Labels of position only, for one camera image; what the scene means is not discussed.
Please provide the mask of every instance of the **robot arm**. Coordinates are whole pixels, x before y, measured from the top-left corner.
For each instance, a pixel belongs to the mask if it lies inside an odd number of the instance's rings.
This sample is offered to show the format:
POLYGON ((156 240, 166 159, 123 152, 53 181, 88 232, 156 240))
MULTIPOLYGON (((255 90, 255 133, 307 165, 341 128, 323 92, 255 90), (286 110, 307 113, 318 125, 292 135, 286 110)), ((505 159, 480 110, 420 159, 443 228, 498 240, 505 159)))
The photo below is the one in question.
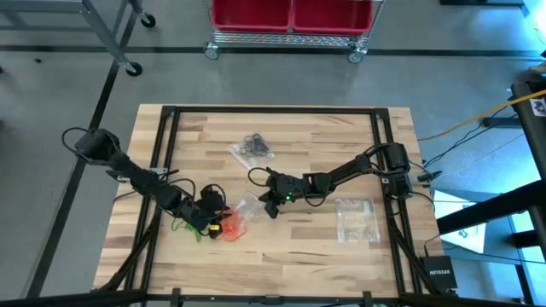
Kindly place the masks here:
POLYGON ((404 145, 399 143, 386 143, 373 146, 365 152, 359 154, 355 159, 344 165, 328 172, 316 172, 304 174, 302 178, 281 174, 273 171, 271 168, 260 169, 267 171, 270 175, 267 178, 265 186, 270 190, 261 195, 259 200, 265 202, 265 210, 271 218, 276 218, 279 213, 278 206, 284 205, 287 201, 296 201, 305 199, 311 206, 321 205, 326 197, 333 193, 337 186, 344 182, 361 176, 374 174, 385 178, 389 182, 389 194, 394 198, 407 198, 411 195, 412 189, 408 178, 410 171, 410 160, 404 145), (375 168, 371 162, 371 157, 382 153, 386 161, 386 171, 375 168), (309 200, 322 199, 317 204, 312 204, 309 200))
POLYGON ((225 195, 212 189, 209 185, 200 191, 200 200, 178 186, 171 185, 160 175, 147 171, 131 161, 129 156, 119 148, 119 139, 113 133, 104 130, 83 130, 85 134, 70 148, 64 141, 66 148, 76 156, 85 160, 89 165, 104 165, 113 171, 107 171, 112 177, 128 177, 131 186, 142 196, 155 200, 157 206, 176 218, 182 218, 198 231, 211 225, 217 225, 216 230, 209 229, 212 238, 222 233, 220 221, 228 215, 224 211, 229 209, 225 205, 225 195))

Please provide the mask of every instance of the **gray floor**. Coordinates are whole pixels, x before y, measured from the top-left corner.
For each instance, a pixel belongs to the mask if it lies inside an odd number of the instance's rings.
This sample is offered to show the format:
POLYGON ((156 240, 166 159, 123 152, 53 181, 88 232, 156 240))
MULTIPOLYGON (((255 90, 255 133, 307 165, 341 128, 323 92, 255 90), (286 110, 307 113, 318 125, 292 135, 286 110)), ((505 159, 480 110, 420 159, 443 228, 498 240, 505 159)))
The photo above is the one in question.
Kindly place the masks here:
MULTIPOLYGON (((208 24, 198 0, 145 4, 158 28, 150 31, 137 24, 131 46, 195 46, 207 40, 208 24)), ((113 20, 108 10, 105 14, 113 20)), ((0 44, 98 44, 87 34, 0 34, 0 44)), ((537 45, 518 9, 391 0, 372 47, 527 50, 537 45)), ((145 72, 138 78, 120 72, 102 121, 124 148, 141 103, 404 106, 412 109, 417 135, 429 136, 505 101, 509 85, 536 63, 370 56, 355 66, 341 55, 221 55, 219 61, 197 54, 131 58, 145 72)), ((7 71, 0 75, 0 171, 5 178, 0 186, 0 299, 18 298, 26 288, 75 162, 61 146, 61 132, 89 123, 111 62, 108 54, 0 53, 7 71), (34 58, 43 62, 35 63, 34 58)), ((466 130, 423 142, 422 156, 439 154, 466 130)), ((492 130, 446 155, 433 169, 452 173, 435 182, 435 188, 501 193, 534 180, 537 173, 524 137, 479 160, 520 134, 492 130)), ((116 183, 102 168, 86 169, 43 295, 89 291, 115 190, 116 183)))

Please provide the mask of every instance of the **plastic bag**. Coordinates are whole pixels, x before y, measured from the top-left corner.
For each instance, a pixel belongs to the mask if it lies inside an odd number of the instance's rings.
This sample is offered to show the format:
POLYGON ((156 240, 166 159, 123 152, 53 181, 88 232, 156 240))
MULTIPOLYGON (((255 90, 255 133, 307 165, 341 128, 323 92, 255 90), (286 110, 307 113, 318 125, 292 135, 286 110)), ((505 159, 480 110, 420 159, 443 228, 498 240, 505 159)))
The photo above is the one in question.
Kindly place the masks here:
POLYGON ((242 195, 239 204, 233 210, 230 217, 225 218, 221 224, 224 229, 222 239, 235 242, 247 232, 247 225, 264 209, 264 203, 258 200, 258 196, 246 192, 242 195))
POLYGON ((335 200, 338 242, 379 242, 374 202, 369 199, 335 200))
POLYGON ((245 136, 241 142, 229 145, 228 150, 249 170, 275 157, 270 145, 258 132, 245 136))

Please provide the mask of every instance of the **butcher block tabletop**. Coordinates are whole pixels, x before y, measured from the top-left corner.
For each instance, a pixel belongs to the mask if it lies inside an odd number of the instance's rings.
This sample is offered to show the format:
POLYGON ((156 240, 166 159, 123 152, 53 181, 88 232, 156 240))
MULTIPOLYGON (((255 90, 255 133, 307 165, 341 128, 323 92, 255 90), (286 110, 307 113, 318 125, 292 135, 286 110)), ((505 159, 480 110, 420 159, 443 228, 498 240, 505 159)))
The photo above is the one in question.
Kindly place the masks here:
MULTIPOLYGON (((128 154, 143 168, 150 164, 162 107, 141 105, 136 116, 128 154)), ((388 109, 394 141, 404 144, 409 158, 420 163, 410 109, 388 109)), ((168 120, 161 159, 170 132, 168 120)), ((382 122, 380 127, 385 142, 382 122)), ((231 207, 246 192, 261 195, 267 188, 252 185, 247 179, 248 169, 227 149, 254 132, 264 137, 275 154, 268 166, 296 177, 331 171, 374 143, 370 116, 365 114, 181 113, 171 162, 171 169, 180 172, 169 180, 190 178, 198 193, 207 184, 217 183, 225 190, 231 207)), ((411 173, 421 171, 413 167, 411 173)), ((265 178, 264 172, 253 173, 256 181, 265 178)), ((191 191, 186 182, 180 183, 191 191)), ((420 186, 414 190, 428 194, 420 186)), ((121 183, 118 195, 130 191, 129 184, 121 183)), ((131 252, 141 204, 139 194, 113 203, 95 287, 105 284, 131 252)), ((152 216, 154 202, 150 207, 148 217, 152 216)), ((433 206, 416 195, 407 200, 407 207, 415 250, 422 256, 424 242, 439 233, 433 206)), ((235 242, 207 237, 197 242, 195 234, 183 227, 171 230, 172 217, 163 212, 148 292, 170 294, 178 287, 184 294, 203 295, 362 297, 363 291, 370 291, 376 298, 398 296, 378 177, 360 176, 340 185, 322 206, 297 200, 280 206, 280 210, 277 219, 260 210, 235 242), (373 200, 380 241, 338 242, 335 200, 344 198, 373 200)), ((427 248, 432 255, 442 254, 439 239, 429 242, 427 248)), ((145 253, 134 287, 140 286, 145 253)), ((402 251, 400 254, 406 289, 411 291, 409 263, 402 251)))

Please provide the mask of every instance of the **orange object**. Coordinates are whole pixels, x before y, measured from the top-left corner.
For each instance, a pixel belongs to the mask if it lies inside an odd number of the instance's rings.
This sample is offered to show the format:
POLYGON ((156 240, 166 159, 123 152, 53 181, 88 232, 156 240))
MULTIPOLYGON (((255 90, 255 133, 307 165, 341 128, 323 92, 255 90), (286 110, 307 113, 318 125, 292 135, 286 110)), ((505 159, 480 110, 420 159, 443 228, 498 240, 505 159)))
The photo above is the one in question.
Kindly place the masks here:
POLYGON ((228 210, 226 213, 230 213, 231 216, 220 222, 223 229, 222 239, 235 242, 247 232, 247 227, 242 224, 242 218, 239 217, 237 211, 228 210))

